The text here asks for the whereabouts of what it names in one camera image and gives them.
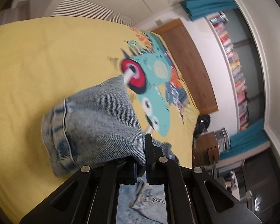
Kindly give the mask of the blue denim jacket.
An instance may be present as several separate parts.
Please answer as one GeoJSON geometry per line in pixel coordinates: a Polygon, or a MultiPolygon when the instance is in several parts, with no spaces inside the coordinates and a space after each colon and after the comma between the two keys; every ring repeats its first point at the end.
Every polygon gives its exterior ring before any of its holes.
{"type": "Polygon", "coordinates": [[[139,176],[135,186],[120,188],[117,223],[167,222],[163,186],[145,180],[145,134],[122,76],[62,100],[44,116],[41,132],[58,177],[85,165],[96,168],[111,160],[134,158],[139,176]]]}

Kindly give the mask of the wooden drawer cabinet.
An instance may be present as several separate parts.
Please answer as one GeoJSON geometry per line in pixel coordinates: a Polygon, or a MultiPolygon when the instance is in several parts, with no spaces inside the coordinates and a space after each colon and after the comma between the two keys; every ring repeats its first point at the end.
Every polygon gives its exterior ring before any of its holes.
{"type": "Polygon", "coordinates": [[[220,151],[215,133],[206,133],[196,138],[192,154],[192,166],[205,166],[218,162],[220,151]]]}

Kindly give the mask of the grey storage box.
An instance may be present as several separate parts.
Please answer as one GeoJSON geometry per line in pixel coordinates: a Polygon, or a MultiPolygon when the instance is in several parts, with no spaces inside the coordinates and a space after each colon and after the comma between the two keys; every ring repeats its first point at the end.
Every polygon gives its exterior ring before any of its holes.
{"type": "Polygon", "coordinates": [[[230,148],[230,137],[225,128],[221,130],[217,130],[215,132],[215,137],[218,143],[219,152],[224,152],[225,150],[229,150],[230,148]]]}

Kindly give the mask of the black backpack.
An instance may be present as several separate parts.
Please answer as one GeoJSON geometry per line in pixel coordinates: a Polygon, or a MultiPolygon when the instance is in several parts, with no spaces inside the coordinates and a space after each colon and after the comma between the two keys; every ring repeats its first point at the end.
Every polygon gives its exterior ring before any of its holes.
{"type": "Polygon", "coordinates": [[[207,131],[210,125],[210,115],[209,114],[202,114],[199,115],[197,118],[195,130],[193,133],[194,138],[198,138],[201,134],[207,131]]]}

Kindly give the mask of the yellow printed bedspread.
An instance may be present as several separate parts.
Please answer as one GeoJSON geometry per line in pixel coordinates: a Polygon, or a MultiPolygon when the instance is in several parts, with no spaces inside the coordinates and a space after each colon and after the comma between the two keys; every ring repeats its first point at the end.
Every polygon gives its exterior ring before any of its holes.
{"type": "Polygon", "coordinates": [[[12,223],[64,179],[41,138],[43,116],[64,98],[121,74],[125,55],[155,42],[99,19],[44,17],[0,26],[0,207],[12,223]]]}

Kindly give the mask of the wooden headboard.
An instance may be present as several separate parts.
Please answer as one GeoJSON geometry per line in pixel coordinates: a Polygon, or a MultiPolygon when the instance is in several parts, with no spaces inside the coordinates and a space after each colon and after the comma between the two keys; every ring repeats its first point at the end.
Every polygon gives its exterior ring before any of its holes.
{"type": "Polygon", "coordinates": [[[174,62],[201,114],[218,111],[217,100],[203,60],[190,34],[180,19],[152,31],[165,41],[174,62]]]}

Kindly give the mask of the row of books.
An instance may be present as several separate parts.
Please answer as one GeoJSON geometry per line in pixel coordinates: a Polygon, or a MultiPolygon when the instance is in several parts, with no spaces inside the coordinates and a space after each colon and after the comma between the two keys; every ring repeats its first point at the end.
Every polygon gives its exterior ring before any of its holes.
{"type": "Polygon", "coordinates": [[[248,101],[246,96],[246,79],[242,72],[242,65],[239,55],[235,50],[229,33],[225,27],[228,19],[224,12],[216,12],[210,18],[215,35],[217,36],[219,45],[222,47],[223,55],[227,60],[227,68],[229,70],[233,92],[236,100],[236,116],[238,130],[245,130],[249,126],[248,101]]]}

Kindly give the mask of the teal curtain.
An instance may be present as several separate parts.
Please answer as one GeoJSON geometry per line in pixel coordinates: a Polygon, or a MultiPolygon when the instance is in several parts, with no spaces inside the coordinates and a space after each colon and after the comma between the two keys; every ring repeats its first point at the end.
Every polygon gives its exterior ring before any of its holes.
{"type": "Polygon", "coordinates": [[[180,5],[191,21],[238,7],[234,0],[184,0],[180,5]]]}

